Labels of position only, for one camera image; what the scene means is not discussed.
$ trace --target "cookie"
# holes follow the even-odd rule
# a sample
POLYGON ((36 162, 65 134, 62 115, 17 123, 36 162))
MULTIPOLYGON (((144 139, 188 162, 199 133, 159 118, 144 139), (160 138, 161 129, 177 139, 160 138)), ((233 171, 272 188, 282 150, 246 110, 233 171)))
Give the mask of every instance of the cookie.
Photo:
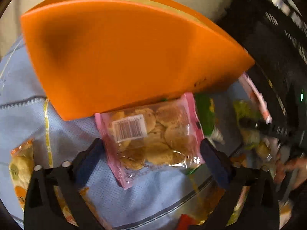
POLYGON ((149 108, 136 109, 130 116, 142 114, 145 120, 146 132, 151 132, 156 126, 154 111, 149 108))
POLYGON ((109 121, 109 124, 108 124, 108 133, 113 136, 114 133, 113 133, 113 126, 112 126, 112 122, 113 121, 117 121, 117 120, 120 120, 120 119, 123 119, 125 118, 126 115, 125 115, 125 112, 124 111, 119 111, 119 112, 115 112, 112 114, 112 116, 110 117, 110 121, 109 121))
POLYGON ((156 111, 156 120, 165 127, 188 124, 186 112, 174 104, 161 106, 156 111))
POLYGON ((144 138, 145 146, 150 146, 154 143, 165 143, 164 132, 165 127, 160 123, 156 123, 155 128, 148 133, 148 137, 144 138))
POLYGON ((167 144, 154 143, 145 148, 145 158, 152 164, 164 165, 173 162, 173 151, 167 144))
POLYGON ((173 151, 172 161, 170 165, 174 166, 184 166, 185 165, 185 156, 181 153, 177 153, 173 151))
POLYGON ((145 147, 143 139, 133 139, 131 140, 128 149, 137 149, 145 147))
POLYGON ((119 160, 127 169, 140 170, 144 166, 144 148, 128 149, 121 155, 119 160))
POLYGON ((122 152, 128 148, 130 143, 131 143, 131 140, 126 140, 126 141, 117 142, 116 145, 117 145, 118 150, 122 152))
POLYGON ((172 125, 164 134, 166 143, 173 149, 185 153, 187 151, 189 137, 186 127, 172 125))
POLYGON ((127 157, 121 157, 119 160, 122 163, 122 165, 124 165, 125 168, 129 170, 140 170, 141 168, 144 167, 143 164, 135 160, 129 159, 127 157))

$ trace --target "yellow package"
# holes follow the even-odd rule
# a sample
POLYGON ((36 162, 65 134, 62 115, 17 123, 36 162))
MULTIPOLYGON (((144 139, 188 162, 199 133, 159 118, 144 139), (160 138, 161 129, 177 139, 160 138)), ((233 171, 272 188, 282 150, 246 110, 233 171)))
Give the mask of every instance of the yellow package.
MULTIPOLYGON (((240 164, 242 164, 243 167, 247 166, 245 154, 241 154, 240 156, 237 156, 237 157, 232 157, 230 158, 230 160, 232 163, 239 162, 240 164)), ((214 182, 213 185, 209 188, 209 191, 206 194, 206 197, 202 198, 199 195, 198 186, 194 181, 194 175, 190 174, 189 178, 192 182, 192 185, 196 192, 196 196, 198 200, 197 200, 197 205, 196 205, 197 210, 194 211, 192 214, 188 214, 188 215, 195 220, 196 225, 202 225, 206 222, 209 215, 214 211, 214 209, 220 202, 220 199, 223 197, 225 190, 220 188, 216 184, 216 182, 214 182)), ((229 218, 227 226, 237 222, 240 216, 240 213, 244 207, 244 203, 246 201, 248 191, 249 191, 249 186, 244 186, 242 188, 241 194, 238 198, 236 206, 234 207, 234 211, 229 218)))
MULTIPOLYGON (((88 206, 88 208, 90 209, 90 211, 92 212, 92 214, 96 217, 96 219, 99 221, 99 223, 106 229, 106 230, 112 230, 111 225, 109 225, 107 223, 107 221, 100 217, 96 211, 96 207, 94 206, 94 204, 90 201, 90 199, 87 197, 87 192, 88 192, 89 188, 85 187, 81 190, 79 190, 79 194, 82 196, 82 199, 85 201, 86 205, 88 206)), ((66 219, 67 222, 69 222, 70 224, 73 224, 75 226, 78 226, 76 223, 76 220, 74 219, 72 212, 70 211, 69 207, 67 206, 67 203, 61 193, 61 190, 59 189, 59 187, 54 186, 54 191, 56 193, 56 198, 59 202, 59 206, 61 207, 62 213, 66 219)))
MULTIPOLYGON (((244 100, 234 101, 233 107, 236 113, 238 125, 239 125, 239 119, 243 117, 248 117, 254 120, 259 120, 262 118, 259 110, 248 101, 244 100)), ((261 140, 259 131, 244 129, 241 128, 240 126, 239 129, 246 149, 251 150, 252 148, 258 146, 261 140)))
POLYGON ((24 209, 27 189, 34 168, 32 140, 13 149, 11 156, 10 176, 20 206, 24 209))

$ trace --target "snack package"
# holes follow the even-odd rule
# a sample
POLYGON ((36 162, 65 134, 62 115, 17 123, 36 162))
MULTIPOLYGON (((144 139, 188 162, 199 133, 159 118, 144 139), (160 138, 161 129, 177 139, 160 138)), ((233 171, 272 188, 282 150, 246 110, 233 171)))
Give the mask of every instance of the snack package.
POLYGON ((266 123, 271 123, 272 117, 267 109, 267 103, 263 99, 262 94, 257 90, 251 78, 247 75, 247 73, 243 73, 239 77, 239 82, 242 85, 245 92, 248 94, 248 97, 250 98, 253 105, 258 107, 266 123))
MULTIPOLYGON (((237 117, 237 123, 239 125, 239 119, 248 117, 251 119, 261 119, 261 113, 257 108, 253 108, 252 104, 244 100, 237 100, 233 102, 234 111, 237 117)), ((240 128, 240 132, 243 138, 243 142, 246 149, 252 149, 260 143, 261 137, 259 131, 240 128)))
POLYGON ((193 94, 185 93, 177 100, 95 114, 108 164, 124 189, 151 170, 204 163, 195 110, 193 94))
MULTIPOLYGON (((239 162, 243 167, 246 167, 246 155, 241 154, 240 156, 231 157, 231 162, 239 162)), ((190 225, 202 225, 206 222, 209 215, 212 214, 220 199, 223 197, 225 190, 217 185, 215 181, 208 187, 208 190, 205 194, 200 194, 198 189, 198 185, 194 180, 194 175, 189 176, 194 191, 196 193, 197 202, 194 205, 194 209, 188 212, 188 215, 180 218, 179 224, 177 226, 177 230, 188 230, 190 225)), ((242 187, 240 196, 237 200, 236 206, 233 209, 233 213, 228 220, 227 225, 231 225, 235 223, 240 216, 242 208, 244 207, 245 200, 247 198, 249 191, 249 186, 242 187)))
POLYGON ((279 229, 290 220, 292 216, 293 203, 288 200, 285 204, 279 204, 279 229))
MULTIPOLYGON (((79 194, 82 196, 82 199, 85 201, 86 205, 88 206, 88 208, 90 209, 92 214, 96 217, 96 219, 101 223, 101 225, 106 230, 112 230, 111 225, 109 223, 107 223, 107 221, 104 218, 102 218, 98 215, 98 213, 96 211, 96 207, 94 206, 94 204, 91 202, 91 200, 87 196, 88 190, 89 190, 89 188, 85 187, 85 188, 79 190, 79 194)), ((55 191, 56 198, 59 202, 59 206, 61 207, 61 210, 63 212, 63 215, 64 215, 66 221, 69 222, 70 224, 78 226, 77 223, 76 223, 76 220, 74 219, 74 217, 72 215, 72 212, 70 211, 69 207, 67 206, 67 203, 66 203, 59 187, 54 186, 54 191, 55 191)))
POLYGON ((24 209, 27 189, 34 168, 32 140, 11 151, 10 176, 19 204, 24 209))

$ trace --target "clear plastic bag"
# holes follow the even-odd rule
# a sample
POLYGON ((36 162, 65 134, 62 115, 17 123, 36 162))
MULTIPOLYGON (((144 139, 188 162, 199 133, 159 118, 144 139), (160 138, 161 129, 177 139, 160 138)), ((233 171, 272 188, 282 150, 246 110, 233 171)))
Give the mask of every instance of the clear plastic bag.
POLYGON ((192 93, 180 99, 95 114, 108 164, 127 189, 136 177, 166 167, 197 168, 204 163, 204 138, 192 93))
MULTIPOLYGON (((244 100, 237 100, 233 102, 234 111, 237 117, 237 123, 239 126, 239 119, 248 117, 254 120, 261 119, 261 114, 256 107, 252 106, 252 103, 244 100)), ((252 149, 257 147, 260 143, 261 137, 259 131, 244 129, 239 126, 243 143, 246 149, 252 149)))
MULTIPOLYGON (((59 206, 61 207, 62 213, 66 219, 67 222, 69 222, 70 224, 73 224, 75 226, 78 226, 76 223, 76 220, 74 219, 72 212, 70 211, 63 195, 62 192, 60 190, 60 188, 58 186, 54 186, 53 187, 54 192, 56 194, 56 198, 58 200, 59 206)), ((92 212, 92 214, 96 217, 96 219, 99 221, 99 223, 101 223, 101 225, 104 227, 105 230, 112 230, 111 225, 103 218, 100 217, 97 213, 96 207, 94 206, 94 204, 92 203, 92 201, 88 198, 87 196, 87 192, 88 192, 89 188, 85 187, 79 190, 79 194, 81 195, 82 199, 85 201, 87 207, 90 209, 90 211, 92 212)))

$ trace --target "cookie package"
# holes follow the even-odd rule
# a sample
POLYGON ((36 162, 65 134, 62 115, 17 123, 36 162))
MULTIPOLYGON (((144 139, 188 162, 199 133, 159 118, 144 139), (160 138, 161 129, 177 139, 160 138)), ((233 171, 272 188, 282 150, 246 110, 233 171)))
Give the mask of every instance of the cookie package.
POLYGON ((34 168, 32 140, 11 151, 10 176, 19 204, 24 209, 27 189, 34 168))
POLYGON ((179 99, 96 113, 109 167, 124 189, 137 177, 167 167, 195 169, 204 163, 204 139, 192 93, 179 99))

